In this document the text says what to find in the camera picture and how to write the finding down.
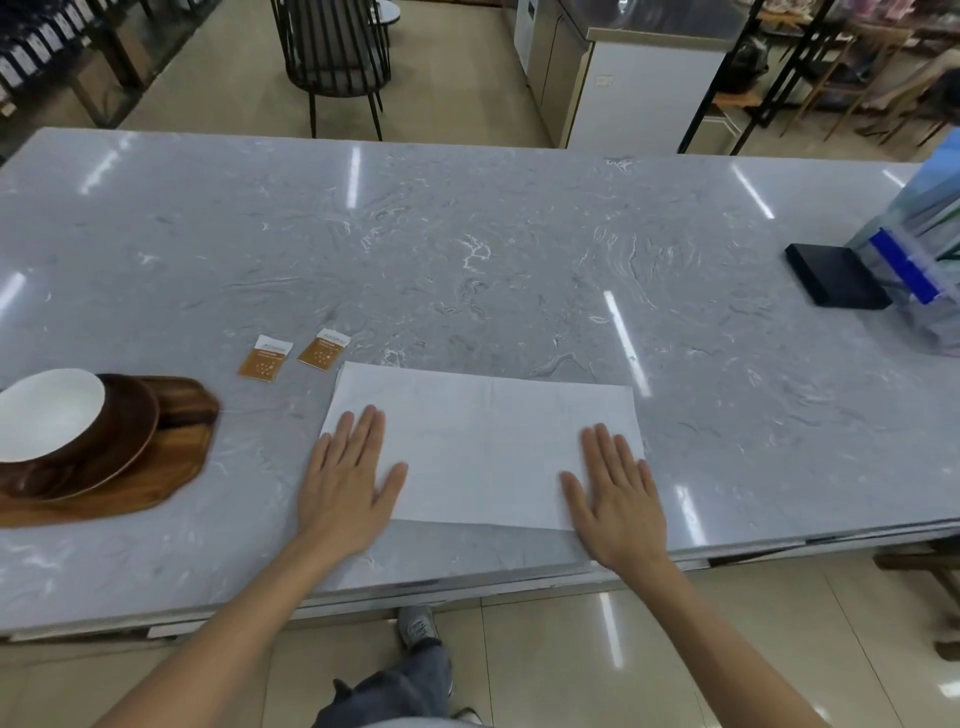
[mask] sneaker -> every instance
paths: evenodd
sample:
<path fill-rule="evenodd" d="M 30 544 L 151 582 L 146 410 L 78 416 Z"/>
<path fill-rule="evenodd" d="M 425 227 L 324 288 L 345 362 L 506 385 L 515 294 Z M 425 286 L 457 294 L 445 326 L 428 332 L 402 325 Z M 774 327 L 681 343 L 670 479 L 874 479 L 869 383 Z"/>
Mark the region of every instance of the sneaker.
<path fill-rule="evenodd" d="M 472 708 L 464 708 L 453 714 L 454 720 L 462 720 L 464 723 L 473 723 L 474 725 L 483 725 L 483 720 Z"/>
<path fill-rule="evenodd" d="M 430 607 L 400 607 L 396 615 L 396 629 L 408 650 L 413 649 L 420 640 L 440 638 Z"/>

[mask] hand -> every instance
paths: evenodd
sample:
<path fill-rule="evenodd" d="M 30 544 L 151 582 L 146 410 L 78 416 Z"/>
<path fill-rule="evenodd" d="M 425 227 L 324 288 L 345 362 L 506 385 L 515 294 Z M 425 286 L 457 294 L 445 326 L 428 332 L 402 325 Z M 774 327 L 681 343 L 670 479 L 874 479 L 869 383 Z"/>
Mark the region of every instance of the hand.
<path fill-rule="evenodd" d="M 337 562 L 367 550 L 383 532 L 407 478 L 407 464 L 397 463 L 379 495 L 374 487 L 386 422 L 370 405 L 353 428 L 353 413 L 345 412 L 332 437 L 326 433 L 313 448 L 297 499 L 300 536 L 330 549 Z"/>
<path fill-rule="evenodd" d="M 623 435 L 611 439 L 604 425 L 581 432 L 581 444 L 591 504 L 576 475 L 560 473 L 577 535 L 594 559 L 624 581 L 656 578 L 654 572 L 672 562 L 666 518 L 646 460 L 637 462 Z"/>

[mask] white paper towel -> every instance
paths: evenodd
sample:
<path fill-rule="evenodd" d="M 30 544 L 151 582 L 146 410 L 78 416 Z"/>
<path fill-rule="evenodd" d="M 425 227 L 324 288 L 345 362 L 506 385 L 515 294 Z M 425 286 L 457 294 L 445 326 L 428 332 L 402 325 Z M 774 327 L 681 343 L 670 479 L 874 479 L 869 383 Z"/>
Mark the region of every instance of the white paper towel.
<path fill-rule="evenodd" d="M 350 410 L 387 413 L 377 482 L 410 464 L 395 519 L 571 529 L 560 471 L 587 487 L 579 432 L 605 423 L 643 442 L 630 387 L 423 372 L 347 362 L 323 432 Z"/>

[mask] printed label on packet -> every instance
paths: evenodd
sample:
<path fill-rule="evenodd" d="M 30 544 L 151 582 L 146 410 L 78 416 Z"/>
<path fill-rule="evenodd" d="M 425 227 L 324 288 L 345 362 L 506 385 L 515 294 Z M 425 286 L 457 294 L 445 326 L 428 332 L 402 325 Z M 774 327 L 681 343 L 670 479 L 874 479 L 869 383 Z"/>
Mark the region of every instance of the printed label on packet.
<path fill-rule="evenodd" d="M 293 342 L 280 341 L 260 334 L 256 337 L 256 344 L 240 365 L 237 374 L 261 381 L 273 381 L 276 379 L 280 365 L 293 348 Z"/>
<path fill-rule="evenodd" d="M 317 334 L 317 338 L 310 342 L 310 345 L 303 350 L 297 360 L 326 371 L 337 360 L 340 352 L 349 346 L 349 343 L 349 336 L 334 331 L 332 328 L 325 328 Z"/>

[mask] wooden cutting board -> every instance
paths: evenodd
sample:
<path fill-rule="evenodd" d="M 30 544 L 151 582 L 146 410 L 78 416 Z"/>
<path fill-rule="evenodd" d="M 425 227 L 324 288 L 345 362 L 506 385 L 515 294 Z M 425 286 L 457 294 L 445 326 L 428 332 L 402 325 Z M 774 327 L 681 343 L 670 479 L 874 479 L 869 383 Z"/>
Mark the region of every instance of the wooden cutting board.
<path fill-rule="evenodd" d="M 220 403 L 196 379 L 139 377 L 156 393 L 160 419 L 140 456 L 110 482 L 63 500 L 0 496 L 0 528 L 19 528 L 143 511 L 162 503 L 204 468 Z"/>

